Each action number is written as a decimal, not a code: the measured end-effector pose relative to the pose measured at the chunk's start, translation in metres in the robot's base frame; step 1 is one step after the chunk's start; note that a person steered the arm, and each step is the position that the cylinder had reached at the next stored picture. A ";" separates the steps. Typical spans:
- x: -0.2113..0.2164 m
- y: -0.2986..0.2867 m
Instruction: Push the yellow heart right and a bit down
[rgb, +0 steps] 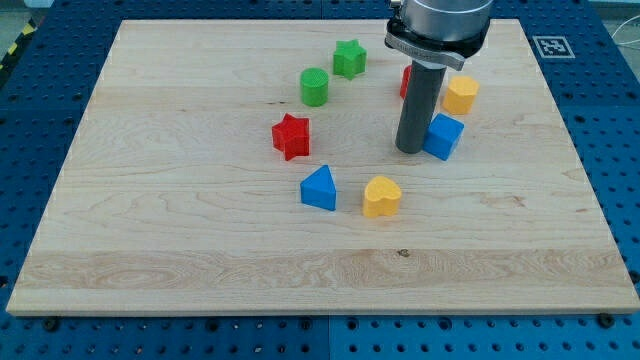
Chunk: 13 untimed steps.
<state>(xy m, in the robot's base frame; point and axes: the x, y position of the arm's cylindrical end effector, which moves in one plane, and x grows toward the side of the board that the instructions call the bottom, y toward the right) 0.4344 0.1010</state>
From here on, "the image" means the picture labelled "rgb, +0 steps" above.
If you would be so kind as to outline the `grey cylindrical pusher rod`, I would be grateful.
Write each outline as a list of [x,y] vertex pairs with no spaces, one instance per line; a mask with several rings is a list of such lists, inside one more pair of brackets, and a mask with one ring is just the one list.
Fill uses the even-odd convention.
[[413,61],[410,82],[396,133],[396,147],[407,154],[418,153],[432,120],[446,67]]

